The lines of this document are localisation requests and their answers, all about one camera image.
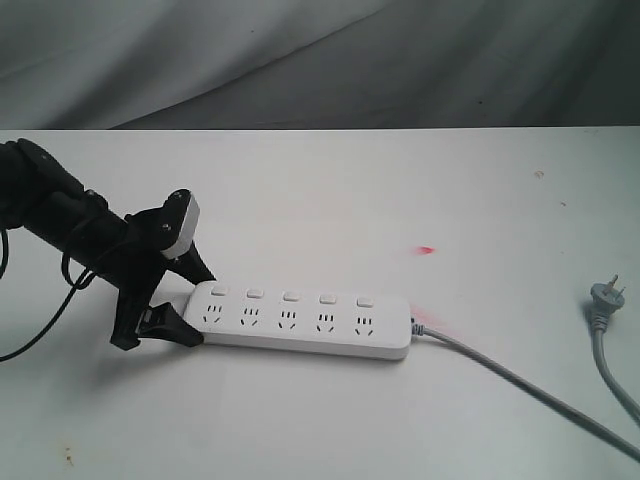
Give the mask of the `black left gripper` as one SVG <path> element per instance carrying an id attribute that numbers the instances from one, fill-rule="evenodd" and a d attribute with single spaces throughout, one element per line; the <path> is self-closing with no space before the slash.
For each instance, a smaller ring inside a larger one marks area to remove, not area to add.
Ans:
<path id="1" fill-rule="evenodd" d="M 120 349 L 137 347 L 139 338 L 182 346 L 204 342 L 203 334 L 188 324 L 171 303 L 149 307 L 167 267 L 166 259 L 153 243 L 161 234 L 159 213 L 159 208 L 152 208 L 119 218 L 108 211 L 94 218 L 74 238 L 74 259 L 118 290 L 110 342 Z M 192 285 L 216 280 L 194 241 L 186 253 L 170 261 L 169 270 Z"/>

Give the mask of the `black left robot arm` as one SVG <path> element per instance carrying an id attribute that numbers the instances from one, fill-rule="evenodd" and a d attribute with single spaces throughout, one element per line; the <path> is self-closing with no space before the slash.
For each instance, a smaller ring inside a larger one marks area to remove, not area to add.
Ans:
<path id="1" fill-rule="evenodd" d="M 36 143 L 21 138 L 1 146 L 2 229 L 25 228 L 55 247 L 63 272 L 70 261 L 87 268 L 74 289 L 95 277 L 117 289 L 110 341 L 122 350 L 143 338 L 203 343 L 171 304 L 149 304 L 166 272 L 194 285 L 213 280 L 194 242 L 199 213 L 195 195 L 179 189 L 157 208 L 119 217 Z"/>

